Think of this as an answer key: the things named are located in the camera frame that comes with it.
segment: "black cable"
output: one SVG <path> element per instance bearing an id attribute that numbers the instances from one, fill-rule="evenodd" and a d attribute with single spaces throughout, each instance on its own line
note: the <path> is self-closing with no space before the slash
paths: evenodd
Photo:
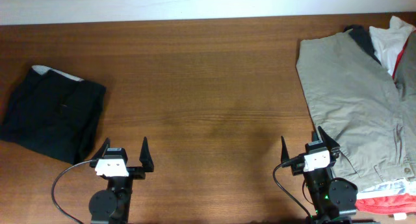
<path id="1" fill-rule="evenodd" d="M 304 194 L 305 200 L 307 202 L 311 203 L 311 205 L 313 205 L 313 203 L 306 198 L 306 195 L 305 195 L 305 184 L 306 184 L 306 180 L 304 180 L 304 183 L 302 184 L 302 193 Z"/>
<path id="2" fill-rule="evenodd" d="M 274 182 L 279 186 L 279 188 L 282 190 L 282 191 L 284 191 L 294 202 L 296 202 L 299 206 L 300 206 L 300 208 L 302 208 L 303 210 L 305 210 L 305 212 L 306 212 L 306 214 L 307 214 L 307 216 L 308 217 L 312 217 L 311 216 L 311 214 L 309 213 L 309 211 L 307 211 L 307 209 L 305 208 L 305 206 L 303 206 L 296 198 L 294 198 L 293 197 L 293 195 L 291 195 L 285 188 L 283 188 L 283 186 L 279 183 L 279 181 L 277 180 L 277 178 L 276 178 L 276 171 L 280 168 L 280 167 L 282 167 L 284 164 L 286 164 L 286 163 L 290 163 L 291 161 L 288 161 L 288 162 L 284 162 L 284 163 L 281 163 L 281 164 L 279 164 L 278 166 L 276 166 L 276 168 L 274 168 L 274 170 L 273 170 L 273 179 L 274 179 Z"/>
<path id="3" fill-rule="evenodd" d="M 70 218 L 70 219 L 72 219 L 72 220 L 74 220 L 74 222 L 76 222 L 76 223 L 78 223 L 78 224 L 84 224 L 82 221 L 79 221 L 78 219 L 76 219 L 75 217 L 73 217 L 73 216 L 71 216 L 71 215 L 69 215 L 69 213 L 67 213 L 67 212 L 65 212 L 59 205 L 58 205 L 58 203 L 57 203 L 57 200 L 55 199 L 55 186 L 57 185 L 57 182 L 58 182 L 58 180 L 66 173 L 66 172 L 68 172 L 70 169 L 72 169 L 72 168 L 75 168 L 75 167 L 77 167 L 77 166 L 80 166 L 80 165 L 83 165 L 83 164 L 86 164 L 86 163 L 89 163 L 89 162 L 95 162 L 95 161 L 97 161 L 96 159 L 93 159 L 93 160 L 87 160 L 87 161 L 85 161 L 85 162 L 80 162 L 80 163 L 78 163 L 78 164 L 75 164 L 75 165 L 73 165 L 73 166 L 71 166 L 70 168 L 68 168 L 68 169 L 65 169 L 63 172 L 61 172 L 59 175 L 58 175 L 58 177 L 55 179 L 55 181 L 53 181 L 53 184 L 52 184 L 52 189 L 51 189 L 51 197 L 52 197 L 52 201 L 53 201 L 53 204 L 58 208 L 58 210 L 59 211 L 61 211 L 65 216 L 67 216 L 68 218 Z"/>

